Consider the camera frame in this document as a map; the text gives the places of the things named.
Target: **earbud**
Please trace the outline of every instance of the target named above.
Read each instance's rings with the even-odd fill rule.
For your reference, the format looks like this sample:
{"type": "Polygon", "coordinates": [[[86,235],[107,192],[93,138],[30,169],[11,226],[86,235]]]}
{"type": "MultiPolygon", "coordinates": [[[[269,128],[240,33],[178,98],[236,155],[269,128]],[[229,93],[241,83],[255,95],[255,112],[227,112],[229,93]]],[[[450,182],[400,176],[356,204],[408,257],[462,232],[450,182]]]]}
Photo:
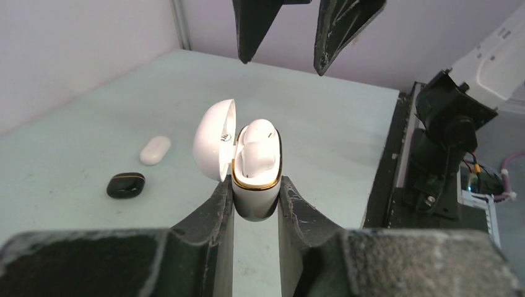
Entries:
{"type": "Polygon", "coordinates": [[[241,152],[244,177],[255,178],[275,166],[276,155],[269,140],[276,134],[274,125],[265,119],[256,119],[248,125],[243,136],[245,146],[241,152]]]}

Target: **light green table surface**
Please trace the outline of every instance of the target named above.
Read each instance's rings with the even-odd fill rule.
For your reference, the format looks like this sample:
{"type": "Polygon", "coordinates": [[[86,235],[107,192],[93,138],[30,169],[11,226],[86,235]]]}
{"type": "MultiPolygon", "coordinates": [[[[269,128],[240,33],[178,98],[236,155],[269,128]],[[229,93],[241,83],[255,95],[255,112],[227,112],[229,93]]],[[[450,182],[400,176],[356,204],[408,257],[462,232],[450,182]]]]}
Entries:
{"type": "MultiPolygon", "coordinates": [[[[28,230],[170,227],[216,182],[193,162],[210,105],[234,98],[237,127],[265,118],[283,139],[283,174],[334,222],[359,228],[398,91],[234,59],[175,51],[0,137],[0,243],[28,230]],[[156,166],[139,152],[172,147],[156,166]],[[114,200],[117,173],[146,176],[143,193],[114,200]]],[[[277,216],[235,219],[234,296],[280,296],[277,216]]]]}

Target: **bolt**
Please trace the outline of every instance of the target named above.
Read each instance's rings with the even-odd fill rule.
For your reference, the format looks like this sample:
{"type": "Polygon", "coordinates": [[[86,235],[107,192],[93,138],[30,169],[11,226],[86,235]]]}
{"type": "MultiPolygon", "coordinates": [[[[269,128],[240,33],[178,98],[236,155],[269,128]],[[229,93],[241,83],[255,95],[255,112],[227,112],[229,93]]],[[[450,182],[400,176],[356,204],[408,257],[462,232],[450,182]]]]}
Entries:
{"type": "Polygon", "coordinates": [[[428,206],[433,206],[434,203],[436,203],[436,199],[433,196],[428,196],[427,199],[425,200],[425,203],[428,206]]]}

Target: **earbud case lid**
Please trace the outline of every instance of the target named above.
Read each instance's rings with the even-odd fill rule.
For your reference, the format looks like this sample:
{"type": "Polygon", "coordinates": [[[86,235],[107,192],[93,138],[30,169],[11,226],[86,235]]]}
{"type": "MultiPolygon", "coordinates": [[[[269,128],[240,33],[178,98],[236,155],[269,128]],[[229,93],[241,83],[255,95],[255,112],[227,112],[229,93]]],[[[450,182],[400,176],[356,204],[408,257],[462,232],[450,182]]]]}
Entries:
{"type": "Polygon", "coordinates": [[[224,181],[235,153],[235,100],[212,105],[202,117],[193,140],[195,164],[208,178],[224,181]]]}

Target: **purple cable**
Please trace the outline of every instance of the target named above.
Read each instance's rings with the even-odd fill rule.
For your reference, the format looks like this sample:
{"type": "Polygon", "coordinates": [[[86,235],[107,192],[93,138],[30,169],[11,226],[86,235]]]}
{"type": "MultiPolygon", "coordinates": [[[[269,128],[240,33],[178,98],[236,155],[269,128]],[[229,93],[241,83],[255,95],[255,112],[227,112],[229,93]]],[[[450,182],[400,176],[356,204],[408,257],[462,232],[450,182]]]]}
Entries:
{"type": "Polygon", "coordinates": [[[508,172],[506,172],[506,174],[504,174],[503,172],[507,170],[507,164],[510,161],[514,160],[515,158],[521,157],[521,156],[525,156],[525,150],[521,152],[513,153],[512,155],[506,157],[501,163],[500,169],[501,169],[501,179],[503,180],[503,193],[501,193],[500,195],[494,196],[494,202],[501,202],[509,198],[510,194],[512,193],[512,188],[510,186],[510,180],[508,178],[508,172]]]}

